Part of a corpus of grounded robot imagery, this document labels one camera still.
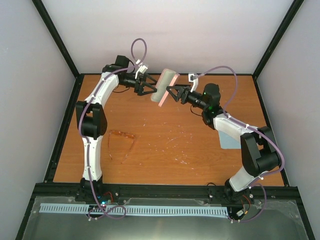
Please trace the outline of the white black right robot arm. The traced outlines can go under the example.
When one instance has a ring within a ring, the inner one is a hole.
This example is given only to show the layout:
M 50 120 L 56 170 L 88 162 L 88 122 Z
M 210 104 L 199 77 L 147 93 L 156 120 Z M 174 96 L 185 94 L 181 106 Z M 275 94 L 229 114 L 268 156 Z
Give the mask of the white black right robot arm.
M 227 113 L 220 105 L 221 94 L 217 84 L 206 84 L 203 93 L 182 84 L 168 86 L 166 92 L 176 102 L 200 108 L 202 120 L 208 127 L 240 144 L 242 167 L 224 184 L 224 196 L 229 202 L 234 202 L 257 180 L 284 168 L 284 156 L 275 144 L 272 130 L 266 126 L 251 126 Z

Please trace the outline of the pink glasses case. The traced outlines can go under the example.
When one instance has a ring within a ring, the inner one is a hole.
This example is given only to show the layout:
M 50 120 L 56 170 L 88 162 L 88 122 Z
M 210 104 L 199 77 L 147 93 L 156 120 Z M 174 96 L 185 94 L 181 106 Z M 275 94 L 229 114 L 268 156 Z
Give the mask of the pink glasses case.
M 156 92 L 151 94 L 150 100 L 157 103 L 159 107 L 162 107 L 169 95 L 167 87 L 174 86 L 179 76 L 179 73 L 165 68 L 160 74 L 160 77 L 155 85 Z

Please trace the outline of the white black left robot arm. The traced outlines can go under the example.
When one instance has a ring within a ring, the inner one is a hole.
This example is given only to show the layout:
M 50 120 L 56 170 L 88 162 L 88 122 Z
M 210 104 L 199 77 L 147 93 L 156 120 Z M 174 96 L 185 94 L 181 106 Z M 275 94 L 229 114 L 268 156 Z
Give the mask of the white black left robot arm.
M 103 173 L 101 170 L 101 144 L 108 121 L 104 107 L 112 92 L 119 86 L 134 88 L 139 96 L 155 93 L 156 80 L 146 82 L 148 67 L 142 59 L 131 60 L 118 55 L 113 64 L 102 69 L 100 79 L 90 95 L 75 104 L 76 123 L 84 147 L 84 170 L 80 187 L 92 201 L 103 198 Z

